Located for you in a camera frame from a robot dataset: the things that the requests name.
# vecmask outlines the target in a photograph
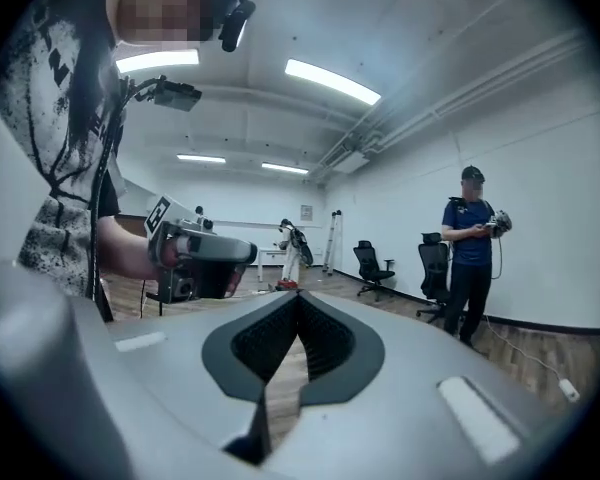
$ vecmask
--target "ceiling light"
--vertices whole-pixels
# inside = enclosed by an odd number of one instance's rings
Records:
[[[335,89],[336,91],[343,92],[364,101],[368,105],[374,105],[380,99],[380,95],[377,92],[373,92],[371,89],[367,89],[353,80],[349,80],[348,78],[336,75],[326,69],[312,66],[311,64],[306,64],[305,62],[300,62],[298,60],[289,59],[284,72],[287,75],[297,76],[304,78],[305,80],[311,80],[312,82],[326,85],[331,89]]]
[[[263,163],[262,167],[264,167],[265,169],[273,169],[274,171],[293,172],[295,174],[307,174],[309,172],[306,169],[298,169],[297,167],[287,167],[286,165]]]
[[[224,158],[218,156],[198,156],[198,155],[178,155],[180,160],[189,160],[192,162],[211,162],[214,164],[226,164],[227,161]]]
[[[161,66],[194,65],[198,64],[198,50],[145,53],[119,60],[116,64],[120,73]]]

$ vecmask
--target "hand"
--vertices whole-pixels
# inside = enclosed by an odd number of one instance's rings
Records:
[[[484,236],[489,236],[490,234],[491,230],[482,224],[474,224],[469,228],[469,236],[474,238],[482,238]]]
[[[178,251],[175,239],[170,238],[165,242],[161,256],[162,264],[167,267],[175,267],[178,264]]]

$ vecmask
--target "cap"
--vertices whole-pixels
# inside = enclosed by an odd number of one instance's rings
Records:
[[[480,172],[480,169],[470,165],[462,170],[463,180],[477,180],[480,183],[484,183],[484,175]]]

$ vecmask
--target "wooden floor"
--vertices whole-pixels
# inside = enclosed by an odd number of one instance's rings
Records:
[[[186,304],[164,306],[164,315],[201,311],[236,304],[245,298],[257,296],[254,292],[266,289],[267,283],[275,284],[279,275],[280,269],[265,269],[264,282],[259,283],[256,269],[248,269],[234,298],[225,300],[206,299]],[[106,275],[105,278],[109,284],[109,299],[115,319],[139,318],[142,281],[132,281],[113,275]],[[365,293],[358,298],[356,293],[360,288],[359,282],[337,273],[332,277],[327,277],[319,268],[303,269],[300,285],[308,290],[316,290],[362,302],[409,318],[416,318],[416,311],[424,307],[419,302],[398,296],[383,295],[380,302],[377,303],[373,293]],[[155,291],[156,283],[147,282],[146,288],[149,291]],[[157,316],[157,303],[147,300],[144,305],[143,317],[154,318]],[[438,321],[436,325],[442,327],[442,322]],[[583,398],[590,395],[596,388],[600,377],[600,336],[545,333],[497,324],[493,324],[492,328],[528,355],[536,357],[555,368],[562,377],[569,378]],[[485,322],[480,324],[473,342],[474,346],[491,362],[498,365],[526,389],[535,393],[553,411],[561,413],[569,408],[570,404],[558,388],[556,375],[535,361],[526,359],[519,351],[495,336]],[[296,339],[274,378],[267,386],[267,410],[274,447],[295,424],[298,412],[298,392],[306,383],[307,364],[304,349],[300,340]]]

